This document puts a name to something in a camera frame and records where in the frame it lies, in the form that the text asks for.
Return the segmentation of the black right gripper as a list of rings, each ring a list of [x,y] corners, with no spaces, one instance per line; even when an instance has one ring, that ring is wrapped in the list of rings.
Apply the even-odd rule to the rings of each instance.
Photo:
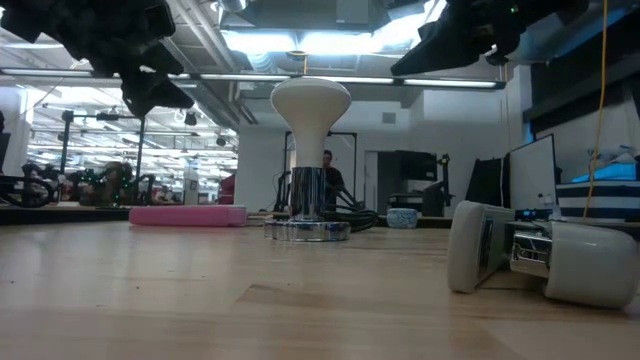
[[[421,41],[391,66],[394,77],[466,67],[484,56],[508,63],[527,27],[551,13],[546,0],[449,0],[419,29]]]

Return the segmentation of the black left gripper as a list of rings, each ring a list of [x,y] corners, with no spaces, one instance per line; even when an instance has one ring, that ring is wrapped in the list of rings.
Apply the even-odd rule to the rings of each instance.
[[[147,67],[178,75],[184,67],[162,40],[175,23],[164,0],[65,0],[58,3],[58,42],[76,60],[94,70],[127,73]],[[121,91],[129,111],[145,117],[155,107],[188,109],[194,100],[164,74],[122,76]]]

